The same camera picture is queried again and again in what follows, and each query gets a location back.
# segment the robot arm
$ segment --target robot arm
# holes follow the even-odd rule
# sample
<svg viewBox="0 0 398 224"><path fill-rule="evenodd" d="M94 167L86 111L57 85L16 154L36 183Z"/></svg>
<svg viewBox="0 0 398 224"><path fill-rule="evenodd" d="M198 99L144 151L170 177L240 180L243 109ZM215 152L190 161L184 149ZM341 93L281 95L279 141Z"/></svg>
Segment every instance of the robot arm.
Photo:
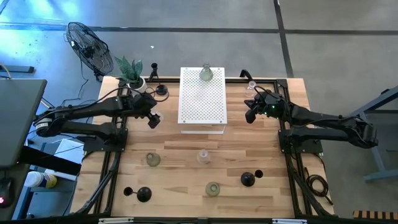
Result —
<svg viewBox="0 0 398 224"><path fill-rule="evenodd" d="M256 114L264 114L286 121L291 125L290 136L297 141L306 139L327 139L348 141L352 145L371 148L377 146L376 129L359 117L342 117L311 112L294 103L288 103L282 95L270 90L259 92L253 100L245 100L250 108L246 112L246 121L253 123ZM307 128L313 124L324 129Z"/></svg>
<svg viewBox="0 0 398 224"><path fill-rule="evenodd" d="M121 128L113 123L85 124L72 120L92 116L128 117L149 119L148 125L155 128L159 123L159 115L150 110L157 104L150 94L114 96L100 103L80 106L59 106L50 108L37 116L34 121L36 133L42 137L56 136L61 133L86 134L97 136L103 141L112 143L118 140Z"/></svg>

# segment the white pegboard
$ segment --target white pegboard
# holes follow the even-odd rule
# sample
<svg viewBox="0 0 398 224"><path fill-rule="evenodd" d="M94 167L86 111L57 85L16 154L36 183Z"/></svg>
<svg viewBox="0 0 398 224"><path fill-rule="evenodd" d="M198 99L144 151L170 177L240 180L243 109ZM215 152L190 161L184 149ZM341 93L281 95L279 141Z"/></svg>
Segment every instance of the white pegboard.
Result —
<svg viewBox="0 0 398 224"><path fill-rule="evenodd" d="M226 124L224 68L210 68L213 78L199 77L203 68L181 68L179 124Z"/></svg>

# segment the concrete floor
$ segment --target concrete floor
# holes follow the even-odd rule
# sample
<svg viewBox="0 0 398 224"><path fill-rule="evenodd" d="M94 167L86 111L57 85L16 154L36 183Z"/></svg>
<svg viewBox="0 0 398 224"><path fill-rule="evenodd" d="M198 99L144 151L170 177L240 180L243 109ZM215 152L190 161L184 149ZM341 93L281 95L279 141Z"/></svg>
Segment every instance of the concrete floor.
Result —
<svg viewBox="0 0 398 224"><path fill-rule="evenodd" d="M277 29L271 0L12 0L0 22L65 25L80 21L103 27L196 27ZM280 0L286 29L397 30L395 0ZM33 75L45 78L44 97L55 105L77 96L83 79L80 61L60 31L0 30L0 61L31 65ZM115 56L141 58L143 74L152 62L159 75L178 75L180 67L209 61L225 67L228 76L242 68L255 77L286 77L279 34L215 34L178 32L97 32ZM348 114L398 84L396 35L287 35L294 77L304 78L312 110ZM90 81L83 99L95 99L100 84L83 65ZM393 101L391 108L397 108ZM396 116L372 115L380 133L394 138ZM389 168L397 168L398 153L386 152L394 143L381 144ZM323 142L325 164L335 212L352 217L353 210L398 211L398 179L365 183L363 175L376 171L371 151L341 142Z"/></svg>

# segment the desk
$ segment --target desk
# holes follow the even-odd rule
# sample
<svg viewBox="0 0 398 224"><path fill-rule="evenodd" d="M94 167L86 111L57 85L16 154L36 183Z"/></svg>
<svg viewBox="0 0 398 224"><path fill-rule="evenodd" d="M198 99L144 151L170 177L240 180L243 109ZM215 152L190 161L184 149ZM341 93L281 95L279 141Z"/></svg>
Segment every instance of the desk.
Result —
<svg viewBox="0 0 398 224"><path fill-rule="evenodd" d="M99 97L118 87L119 81L104 77ZM309 108L304 81L287 79L292 102ZM179 83L166 83L170 98L155 109L163 116L155 128L147 119L128 118L129 138L122 153L114 195L113 217L214 217L268 218L294 217L285 157L280 153L274 118L257 116L252 124L245 120L244 89L247 84L226 85L228 125L224 134L180 134L177 124ZM273 90L272 85L261 85ZM101 124L111 118L95 117ZM210 164L199 164L197 153L207 149ZM157 167L146 164L148 152L158 153L162 161ZM104 153L95 152L82 164L71 211L78 210L97 187ZM310 154L303 154L303 164L311 174L325 177L322 163ZM243 172L262 170L264 177L256 179L252 187L240 182ZM208 182L221 186L217 197L205 193ZM135 195L124 196L125 187L137 191L149 187L152 198L141 203ZM108 192L104 191L103 205ZM304 211L301 191L300 208ZM325 198L318 198L324 208L333 213Z"/></svg>

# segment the pegboard stand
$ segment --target pegboard stand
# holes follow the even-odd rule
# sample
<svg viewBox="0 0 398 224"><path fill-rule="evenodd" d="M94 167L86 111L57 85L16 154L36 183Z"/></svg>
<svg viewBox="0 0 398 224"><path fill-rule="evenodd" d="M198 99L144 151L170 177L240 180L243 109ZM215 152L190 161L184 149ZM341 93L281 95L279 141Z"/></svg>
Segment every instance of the pegboard stand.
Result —
<svg viewBox="0 0 398 224"><path fill-rule="evenodd" d="M178 124L183 134L223 134L227 125L225 70L210 68L213 78L205 82L203 68L181 68Z"/></svg>

